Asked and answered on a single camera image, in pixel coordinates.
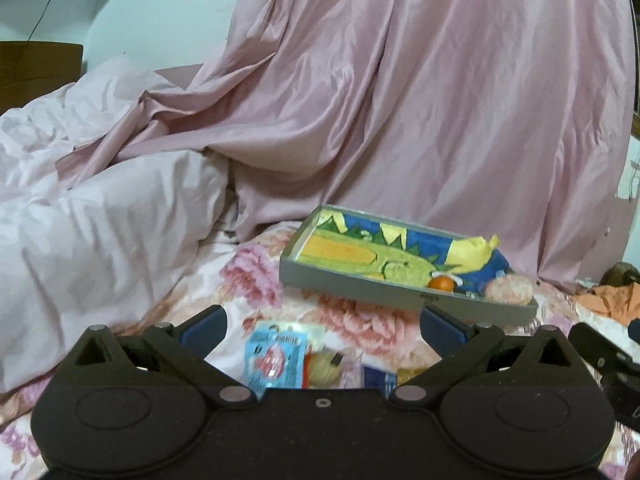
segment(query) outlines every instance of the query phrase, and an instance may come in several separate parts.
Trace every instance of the black cable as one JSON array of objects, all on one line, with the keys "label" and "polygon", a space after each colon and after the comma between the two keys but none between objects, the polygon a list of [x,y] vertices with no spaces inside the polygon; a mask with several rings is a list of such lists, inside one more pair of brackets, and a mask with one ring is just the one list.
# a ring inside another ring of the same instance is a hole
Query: black cable
[{"label": "black cable", "polygon": [[40,22],[44,18],[44,15],[47,12],[47,9],[49,9],[49,4],[50,3],[51,3],[51,0],[49,0],[47,2],[47,5],[44,7],[44,10],[42,11],[42,15],[41,15],[40,19],[38,20],[38,23],[36,23],[36,26],[33,27],[33,30],[31,31],[31,34],[29,35],[29,39],[27,41],[31,41],[31,38],[33,37],[33,33],[36,31],[36,29],[38,28],[38,25],[40,25]]}]

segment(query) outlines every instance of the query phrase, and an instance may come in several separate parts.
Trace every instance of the satin fabric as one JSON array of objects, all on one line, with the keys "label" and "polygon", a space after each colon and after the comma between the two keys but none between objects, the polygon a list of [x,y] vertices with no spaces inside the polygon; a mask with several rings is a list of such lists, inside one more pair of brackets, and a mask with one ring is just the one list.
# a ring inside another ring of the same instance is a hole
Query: satin fabric
[{"label": "satin fabric", "polygon": [[236,229],[335,203],[469,236],[570,282],[606,228],[634,99],[629,0],[239,0],[221,59],[60,161],[210,148]]}]

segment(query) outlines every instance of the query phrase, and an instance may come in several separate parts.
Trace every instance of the wooden headboard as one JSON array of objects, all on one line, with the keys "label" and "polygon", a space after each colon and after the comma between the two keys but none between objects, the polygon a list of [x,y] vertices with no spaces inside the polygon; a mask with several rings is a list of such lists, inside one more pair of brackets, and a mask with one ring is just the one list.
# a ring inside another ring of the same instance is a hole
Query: wooden headboard
[{"label": "wooden headboard", "polygon": [[0,114],[80,79],[82,45],[0,41]]}]

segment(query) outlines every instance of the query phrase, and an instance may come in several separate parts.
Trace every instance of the bed sheet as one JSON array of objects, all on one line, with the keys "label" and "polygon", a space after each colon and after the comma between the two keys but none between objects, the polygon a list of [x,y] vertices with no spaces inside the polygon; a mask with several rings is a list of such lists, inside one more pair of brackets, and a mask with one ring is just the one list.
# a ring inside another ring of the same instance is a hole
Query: bed sheet
[{"label": "bed sheet", "polygon": [[[294,233],[294,224],[279,224],[250,242],[235,245],[220,235],[202,244],[190,271],[146,319],[127,333],[160,320],[182,323],[211,304],[222,304],[228,315],[226,339],[207,361],[241,379],[244,339],[260,319],[303,320],[327,328],[326,344],[354,362],[395,369],[432,365],[439,357],[420,338],[418,314],[357,304],[282,287],[278,258]],[[511,334],[532,333],[554,324],[567,334],[585,321],[640,361],[640,347],[625,336],[621,325],[594,316],[546,283],[536,286],[540,309],[525,328],[505,328]],[[343,387],[359,386],[359,373],[346,371]],[[30,432],[30,409],[49,377],[0,399],[0,479],[34,479],[46,471]],[[626,466],[640,449],[640,434],[617,425],[601,469],[611,480],[623,480]]]}]

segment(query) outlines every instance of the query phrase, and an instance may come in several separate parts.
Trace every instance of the orange fruit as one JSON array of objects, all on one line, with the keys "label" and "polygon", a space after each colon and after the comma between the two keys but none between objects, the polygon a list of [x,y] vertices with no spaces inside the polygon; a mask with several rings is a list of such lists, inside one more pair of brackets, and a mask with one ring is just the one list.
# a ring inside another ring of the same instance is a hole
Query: orange fruit
[{"label": "orange fruit", "polygon": [[454,282],[449,276],[438,276],[437,278],[433,278],[427,286],[429,288],[435,288],[436,290],[444,290],[445,292],[453,292],[453,289],[456,286],[456,282]]}]

